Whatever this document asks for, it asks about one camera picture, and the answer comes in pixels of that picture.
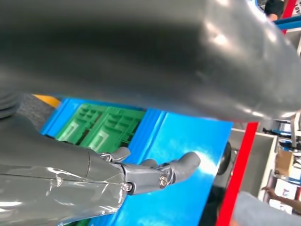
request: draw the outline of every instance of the person's hand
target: person's hand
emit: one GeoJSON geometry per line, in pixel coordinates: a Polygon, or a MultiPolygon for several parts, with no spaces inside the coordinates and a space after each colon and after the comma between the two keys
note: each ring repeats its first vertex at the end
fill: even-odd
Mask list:
{"type": "Polygon", "coordinates": [[[278,197],[278,195],[275,193],[274,189],[270,187],[263,187],[261,190],[266,191],[270,196],[271,199],[276,199],[278,197]]]}

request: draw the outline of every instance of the blue panel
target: blue panel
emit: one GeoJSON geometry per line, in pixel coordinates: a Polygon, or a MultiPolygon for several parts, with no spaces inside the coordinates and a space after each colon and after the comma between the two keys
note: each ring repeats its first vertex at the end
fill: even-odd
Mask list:
{"type": "Polygon", "coordinates": [[[128,196],[115,214],[94,218],[90,226],[196,226],[232,127],[231,122],[148,110],[129,148],[127,162],[158,163],[197,152],[201,163],[190,179],[164,191],[128,196]]]}
{"type": "Polygon", "coordinates": [[[64,125],[66,125],[75,111],[81,104],[94,104],[94,105],[102,105],[102,106],[115,106],[121,107],[127,109],[142,110],[142,108],[112,104],[102,101],[94,101],[94,100],[81,100],[81,99],[73,99],[66,98],[63,99],[60,107],[55,110],[41,129],[41,133],[43,135],[48,135],[51,137],[55,137],[57,135],[64,125]]]}

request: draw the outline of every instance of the glossy gray surface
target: glossy gray surface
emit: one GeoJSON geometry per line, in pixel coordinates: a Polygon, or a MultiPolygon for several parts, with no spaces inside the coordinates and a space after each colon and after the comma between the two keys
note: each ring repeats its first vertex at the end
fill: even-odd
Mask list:
{"type": "Polygon", "coordinates": [[[119,166],[38,134],[28,119],[0,120],[0,225],[55,226],[117,211],[119,166]]]}
{"type": "Polygon", "coordinates": [[[0,20],[3,87],[225,120],[301,107],[296,50],[248,1],[2,0],[0,20]]]}

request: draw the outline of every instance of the yellow stripe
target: yellow stripe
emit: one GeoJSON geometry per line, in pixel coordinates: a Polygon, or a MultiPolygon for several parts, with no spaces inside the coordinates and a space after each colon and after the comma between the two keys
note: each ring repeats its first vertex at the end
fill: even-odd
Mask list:
{"type": "Polygon", "coordinates": [[[34,96],[54,108],[57,108],[60,103],[60,100],[54,97],[43,96],[43,95],[34,95],[34,96]]]}

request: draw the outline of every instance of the cardboard box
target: cardboard box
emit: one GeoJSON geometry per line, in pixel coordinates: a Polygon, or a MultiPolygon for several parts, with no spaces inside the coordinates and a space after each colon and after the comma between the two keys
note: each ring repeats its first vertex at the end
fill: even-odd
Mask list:
{"type": "Polygon", "coordinates": [[[293,167],[293,155],[292,152],[278,150],[276,157],[275,170],[280,175],[285,177],[290,176],[290,171],[293,167]]]}

